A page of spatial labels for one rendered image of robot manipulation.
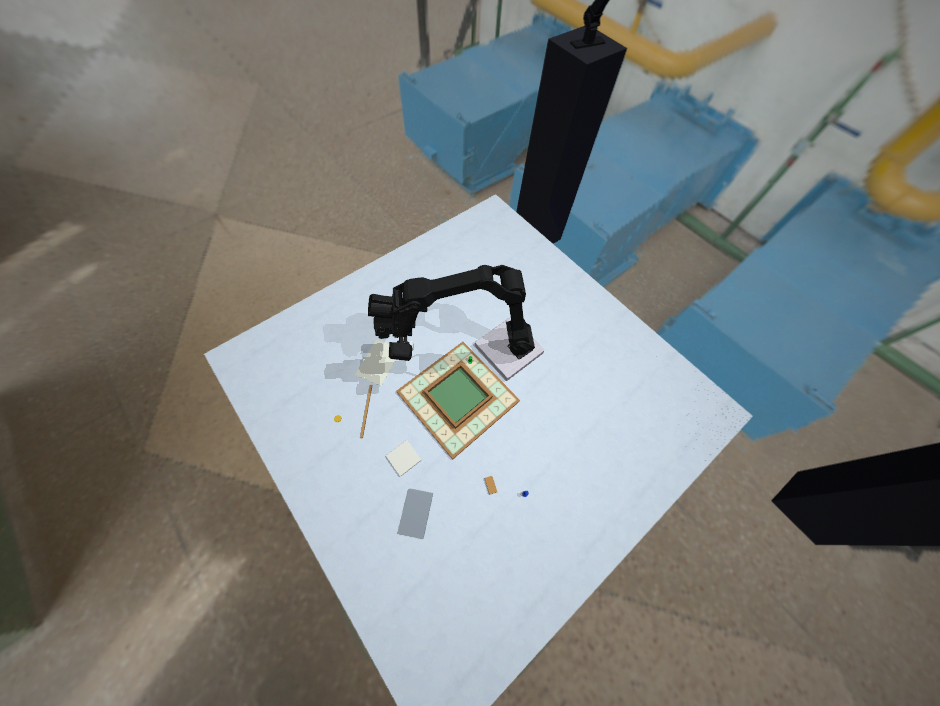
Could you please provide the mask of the flat brown board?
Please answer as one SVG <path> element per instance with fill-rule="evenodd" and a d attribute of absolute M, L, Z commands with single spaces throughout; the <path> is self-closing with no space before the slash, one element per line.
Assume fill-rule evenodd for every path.
<path fill-rule="evenodd" d="M 417 379 L 419 376 L 421 376 L 423 373 L 425 373 L 427 370 L 429 370 L 431 367 L 433 367 L 435 364 L 437 364 L 439 361 L 441 361 L 443 358 L 445 358 L 447 355 L 449 355 L 451 352 L 453 352 L 455 349 L 457 349 L 459 346 L 461 346 L 462 344 L 463 344 L 463 345 L 464 345 L 464 346 L 465 346 L 465 347 L 466 347 L 466 348 L 485 366 L 485 368 L 486 368 L 486 369 L 487 369 L 487 370 L 488 370 L 488 371 L 489 371 L 489 372 L 490 372 L 490 373 L 491 373 L 491 374 L 492 374 L 492 375 L 493 375 L 493 376 L 494 376 L 512 395 L 513 395 L 513 396 L 514 396 L 514 397 L 515 397 L 516 401 L 515 401 L 511 406 L 509 406 L 504 412 L 502 412 L 497 418 L 495 418 L 489 425 L 487 425 L 482 431 L 480 431 L 474 438 L 472 438 L 467 444 L 465 444 L 460 450 L 458 450 L 458 451 L 453 455 L 453 454 L 448 450 L 448 448 L 443 444 L 443 442 L 438 438 L 438 436 L 433 432 L 433 430 L 428 426 L 428 424 L 423 420 L 423 418 L 418 414 L 418 412 L 413 408 L 413 406 L 408 402 L 408 400 L 402 395 L 402 393 L 401 393 L 400 391 L 401 391 L 403 388 L 405 388 L 407 385 L 409 385 L 411 382 L 413 382 L 415 379 Z M 457 366 L 459 363 L 462 363 L 462 364 L 475 376 L 475 378 L 492 394 L 493 397 L 492 397 L 491 400 L 489 400 L 485 405 L 483 405 L 479 410 L 477 410 L 473 415 L 471 415 L 467 420 L 465 420 L 461 425 L 459 425 L 459 426 L 455 429 L 455 428 L 453 427 L 453 425 L 446 419 L 446 417 L 440 412 L 440 410 L 439 410 L 439 409 L 433 404 L 433 402 L 427 397 L 427 395 L 424 393 L 424 390 L 427 389 L 429 386 L 431 386 L 433 383 L 435 383 L 438 379 L 440 379 L 440 378 L 441 378 L 442 376 L 444 376 L 446 373 L 448 373 L 451 369 L 453 369 L 453 368 L 454 368 L 455 366 Z M 449 369 L 446 373 L 444 373 L 442 376 L 440 376 L 438 379 L 436 379 L 434 382 L 432 382 L 429 386 L 427 386 L 425 389 L 423 389 L 421 392 L 419 392 L 419 393 L 423 396 L 423 398 L 429 403 L 429 405 L 435 410 L 435 412 L 441 417 L 441 419 L 447 424 L 447 426 L 453 431 L 454 434 L 456 434 L 459 430 L 461 430 L 466 424 L 468 424 L 472 419 L 474 419 L 478 414 L 480 414 L 485 408 L 487 408 L 491 403 L 493 403 L 493 402 L 497 399 L 497 398 L 494 396 L 494 394 L 477 378 L 477 376 L 476 376 L 462 361 L 460 361 L 459 363 L 457 363 L 455 366 L 453 366 L 451 369 Z M 486 364 L 485 364 L 485 363 L 484 363 L 484 362 L 483 362 L 483 361 L 482 361 L 464 342 L 461 342 L 461 343 L 460 343 L 459 345 L 457 345 L 455 348 L 453 348 L 452 350 L 450 350 L 448 353 L 446 353 L 444 356 L 442 356 L 440 359 L 438 359 L 436 362 L 434 362 L 432 365 L 430 365 L 428 368 L 426 368 L 424 371 L 422 371 L 420 374 L 418 374 L 416 377 L 414 377 L 412 380 L 410 380 L 408 383 L 406 383 L 406 384 L 403 385 L 401 388 L 399 388 L 396 392 L 399 394 L 399 396 L 404 400 L 404 402 L 409 406 L 409 408 L 414 412 L 414 414 L 419 418 L 419 420 L 424 424 L 424 426 L 429 430 L 429 432 L 434 436 L 434 438 L 439 442 L 439 444 L 444 448 L 444 450 L 449 454 L 449 456 L 450 456 L 452 459 L 454 459 L 455 457 L 457 457 L 457 456 L 458 456 L 463 450 L 465 450 L 471 443 L 473 443 L 473 442 L 474 442 L 478 437 L 480 437 L 486 430 L 488 430 L 494 423 L 496 423 L 501 417 L 503 417 L 509 410 L 511 410 L 517 403 L 520 402 L 520 399 L 519 399 L 519 398 L 518 398 L 518 397 L 517 397 L 517 396 L 516 396 L 516 395 L 515 395 L 515 394 L 514 394 L 514 393 L 513 393 L 513 392 L 512 392 L 512 391 L 511 391 L 511 390 L 510 390 L 510 389 L 509 389 L 509 388 L 508 388 L 490 369 L 489 369 L 489 367 L 488 367 L 488 366 L 487 366 L 487 365 L 486 365 Z"/>

